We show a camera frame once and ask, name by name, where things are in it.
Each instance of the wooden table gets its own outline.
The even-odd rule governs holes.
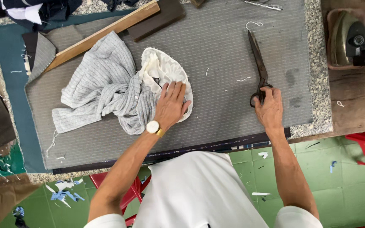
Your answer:
[[[331,9],[365,8],[365,0],[322,0],[321,4],[326,40],[326,16]],[[365,132],[365,66],[354,70],[329,70],[329,84],[333,132],[293,139],[290,143]]]

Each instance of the hand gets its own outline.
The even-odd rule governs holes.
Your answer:
[[[268,87],[263,87],[260,90],[266,93],[266,98],[264,99],[263,105],[261,105],[257,97],[254,98],[257,118],[266,129],[267,135],[272,132],[281,132],[283,129],[281,91],[277,88]]]
[[[172,81],[170,85],[165,83],[161,96],[156,106],[155,121],[160,127],[167,131],[177,123],[184,115],[191,101],[184,103],[185,84],[181,81]]]

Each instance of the scissor blade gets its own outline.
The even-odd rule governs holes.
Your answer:
[[[258,47],[256,37],[252,31],[248,31],[249,40],[251,44],[251,49],[253,50],[254,58],[256,59],[257,68],[259,70],[259,74],[261,78],[267,80],[267,70],[263,62],[263,58],[261,57],[260,48]]]

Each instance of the gold watch strap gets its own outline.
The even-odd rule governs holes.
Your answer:
[[[159,137],[163,137],[164,134],[165,134],[165,131],[161,128],[156,132],[156,135],[159,136]]]

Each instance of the person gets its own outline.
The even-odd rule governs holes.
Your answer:
[[[277,228],[321,228],[311,190],[282,126],[281,91],[261,88],[264,103],[255,98],[256,115],[272,144],[278,193],[284,207]],[[120,202],[150,149],[184,114],[185,84],[165,84],[154,122],[120,156],[96,191],[85,228],[125,228]],[[193,151],[149,166],[152,173],[134,228],[268,227],[225,153]]]

